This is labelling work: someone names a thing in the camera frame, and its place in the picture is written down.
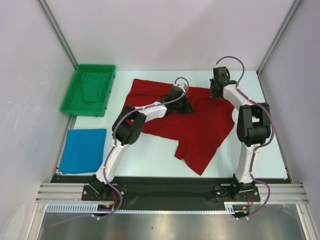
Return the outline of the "red t shirt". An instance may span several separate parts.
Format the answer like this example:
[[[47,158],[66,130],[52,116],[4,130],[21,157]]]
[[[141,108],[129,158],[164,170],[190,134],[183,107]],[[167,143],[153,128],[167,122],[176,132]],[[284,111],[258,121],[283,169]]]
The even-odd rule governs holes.
[[[177,140],[174,156],[202,175],[234,127],[234,106],[224,98],[211,98],[207,88],[191,86],[187,97],[193,112],[174,111],[164,118],[151,120],[144,124],[142,132]]]

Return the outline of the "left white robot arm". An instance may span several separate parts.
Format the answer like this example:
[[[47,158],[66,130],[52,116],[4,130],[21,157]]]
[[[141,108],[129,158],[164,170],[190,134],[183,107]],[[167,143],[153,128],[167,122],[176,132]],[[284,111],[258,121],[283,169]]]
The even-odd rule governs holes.
[[[174,84],[169,94],[160,100],[145,106],[126,105],[112,126],[110,149],[101,166],[91,177],[89,186],[100,200],[110,196],[115,170],[127,148],[133,145],[141,135],[145,123],[164,118],[173,112],[187,114],[193,112],[186,83]]]

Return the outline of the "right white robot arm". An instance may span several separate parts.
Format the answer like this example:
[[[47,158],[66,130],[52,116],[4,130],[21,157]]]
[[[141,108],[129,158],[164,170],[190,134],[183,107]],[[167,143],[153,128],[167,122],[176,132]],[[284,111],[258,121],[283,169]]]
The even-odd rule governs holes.
[[[254,103],[231,80],[229,70],[224,67],[213,68],[210,79],[210,96],[224,98],[238,111],[236,134],[241,142],[237,169],[230,185],[214,187],[217,202],[260,201],[255,170],[260,147],[272,135],[269,105],[266,102]]]

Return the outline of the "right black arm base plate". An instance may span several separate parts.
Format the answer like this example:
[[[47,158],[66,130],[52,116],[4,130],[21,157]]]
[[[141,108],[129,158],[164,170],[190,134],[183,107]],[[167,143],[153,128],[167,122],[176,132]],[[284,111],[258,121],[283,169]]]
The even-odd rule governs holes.
[[[253,189],[238,191],[231,185],[216,185],[213,189],[214,199],[217,202],[260,202],[261,197],[257,186]]]

